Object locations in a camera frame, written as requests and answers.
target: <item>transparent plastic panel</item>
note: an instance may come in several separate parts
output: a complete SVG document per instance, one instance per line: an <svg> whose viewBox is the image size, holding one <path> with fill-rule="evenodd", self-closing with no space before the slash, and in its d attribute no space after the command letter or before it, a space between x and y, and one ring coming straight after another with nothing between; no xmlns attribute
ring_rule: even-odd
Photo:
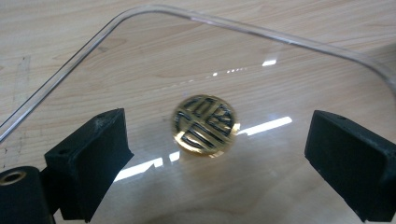
<svg viewBox="0 0 396 224"><path fill-rule="evenodd" d="M304 157L306 137L319 109L396 142L393 85L386 67L356 53L142 7L112 21L2 125L0 162L43 169L44 153L84 122L125 108L135 156L92 223L361 223ZM172 136L176 106L198 94L225 100L241 123L216 158L186 153Z"/></svg>

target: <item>engraved emblem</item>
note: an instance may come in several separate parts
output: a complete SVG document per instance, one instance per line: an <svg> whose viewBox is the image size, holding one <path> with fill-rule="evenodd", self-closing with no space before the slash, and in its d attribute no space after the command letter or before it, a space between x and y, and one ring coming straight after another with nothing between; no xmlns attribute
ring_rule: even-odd
<svg viewBox="0 0 396 224"><path fill-rule="evenodd" d="M177 144L201 155L228 149L239 126L233 109L215 96L192 96L177 107L173 117Z"/></svg>

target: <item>black rubber bracket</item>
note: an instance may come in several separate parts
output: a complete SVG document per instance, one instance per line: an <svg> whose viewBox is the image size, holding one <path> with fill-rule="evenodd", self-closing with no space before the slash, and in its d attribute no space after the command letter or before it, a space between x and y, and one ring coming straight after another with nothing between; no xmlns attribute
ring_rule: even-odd
<svg viewBox="0 0 396 224"><path fill-rule="evenodd" d="M46 153L48 167L41 173L19 167L0 174L0 220L54 223L52 215L61 208L65 220L89 222L132 156L124 110L100 114Z"/></svg>
<svg viewBox="0 0 396 224"><path fill-rule="evenodd" d="M396 146L350 119L315 111L305 156L361 221L391 222Z"/></svg>

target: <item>wooden table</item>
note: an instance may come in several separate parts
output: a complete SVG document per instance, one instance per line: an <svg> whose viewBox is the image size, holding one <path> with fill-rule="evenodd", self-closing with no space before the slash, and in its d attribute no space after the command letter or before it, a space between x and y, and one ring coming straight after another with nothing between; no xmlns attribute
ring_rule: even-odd
<svg viewBox="0 0 396 224"><path fill-rule="evenodd" d="M393 1L277 1L274 3L264 1L242 3L234 0L195 3L176 0L111 3L2 1L0 2L0 94L2 97L0 122L5 121L12 111L113 17L126 9L144 4L182 7L356 50L376 58L396 71L396 4ZM26 164L26 161L21 163L15 158L2 157L0 161L4 164L2 170ZM331 189L325 189L321 192L330 191ZM270 191L266 198L271 199L275 196L276 192ZM335 210L340 208L337 207L338 201L332 204L336 206ZM315 202L309 203L309 206L315 206ZM271 222L282 223L283 220L292 223L294 218L304 220L301 216L311 215L300 214L298 211L306 209L308 207L299 210L290 208L292 213L289 213L287 218L271 219ZM282 216L285 211L277 212ZM197 216L194 218L205 220L205 214ZM308 220L310 223L326 223L326 216L321 218L325 219ZM126 219L113 220L115 223L128 223ZM356 221L356 219L346 221L342 218L328 220L336 223Z"/></svg>

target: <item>brass medallion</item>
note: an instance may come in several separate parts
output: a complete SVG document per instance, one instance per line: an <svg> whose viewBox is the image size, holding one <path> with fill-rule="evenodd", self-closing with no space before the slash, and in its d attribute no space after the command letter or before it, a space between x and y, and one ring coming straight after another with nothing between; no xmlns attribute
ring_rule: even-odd
<svg viewBox="0 0 396 224"><path fill-rule="evenodd" d="M239 129L233 109L215 96L196 95L183 101L173 116L177 144L204 156L228 149Z"/></svg>

